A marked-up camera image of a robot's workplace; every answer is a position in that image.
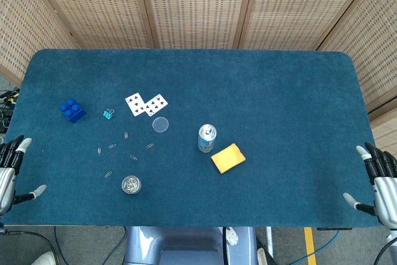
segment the blue lego brick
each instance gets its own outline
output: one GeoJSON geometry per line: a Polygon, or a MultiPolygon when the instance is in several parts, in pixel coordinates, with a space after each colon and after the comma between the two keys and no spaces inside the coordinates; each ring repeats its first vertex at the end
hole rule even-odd
{"type": "Polygon", "coordinates": [[[60,110],[72,123],[87,114],[75,99],[68,99],[65,104],[60,105],[60,110]]]}

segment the binder clip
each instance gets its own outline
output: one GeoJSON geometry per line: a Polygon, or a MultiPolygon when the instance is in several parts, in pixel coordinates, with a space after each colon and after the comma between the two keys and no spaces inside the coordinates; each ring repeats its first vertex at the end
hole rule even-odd
{"type": "Polygon", "coordinates": [[[113,113],[114,113],[113,109],[106,109],[106,111],[104,111],[104,116],[106,119],[110,120],[113,117],[113,113]]]}

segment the woven screen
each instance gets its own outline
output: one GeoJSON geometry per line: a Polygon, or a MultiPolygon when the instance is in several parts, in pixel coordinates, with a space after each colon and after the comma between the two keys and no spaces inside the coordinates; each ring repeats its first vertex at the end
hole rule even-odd
{"type": "Polygon", "coordinates": [[[371,122],[377,147],[397,157],[397,108],[371,122]]]}
{"type": "Polygon", "coordinates": [[[43,48],[74,48],[42,0],[0,0],[0,66],[16,85],[32,55],[43,48]]]}
{"type": "Polygon", "coordinates": [[[315,50],[317,39],[346,1],[254,0],[240,46],[315,50]]]}
{"type": "Polygon", "coordinates": [[[150,0],[161,48],[231,48],[242,0],[150,0]]]}
{"type": "Polygon", "coordinates": [[[137,0],[54,0],[84,48],[147,48],[137,0]]]}
{"type": "Polygon", "coordinates": [[[354,60],[368,110],[397,96],[397,0],[360,0],[321,47],[354,60]]]}

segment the yellow sponge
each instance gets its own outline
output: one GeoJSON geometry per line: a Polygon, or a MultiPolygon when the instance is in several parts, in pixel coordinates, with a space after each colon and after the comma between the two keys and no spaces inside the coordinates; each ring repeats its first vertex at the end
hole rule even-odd
{"type": "Polygon", "coordinates": [[[246,160],[234,143],[211,156],[211,159],[221,174],[246,160]]]}

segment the soda can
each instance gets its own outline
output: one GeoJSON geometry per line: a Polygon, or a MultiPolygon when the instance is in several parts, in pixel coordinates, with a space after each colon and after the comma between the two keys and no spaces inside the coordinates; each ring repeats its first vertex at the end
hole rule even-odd
{"type": "Polygon", "coordinates": [[[205,124],[198,130],[197,147],[200,151],[208,153],[215,144],[216,129],[213,125],[205,124]]]}
{"type": "Polygon", "coordinates": [[[126,194],[135,195],[141,189],[141,181],[136,176],[127,176],[123,179],[122,189],[126,194]]]}

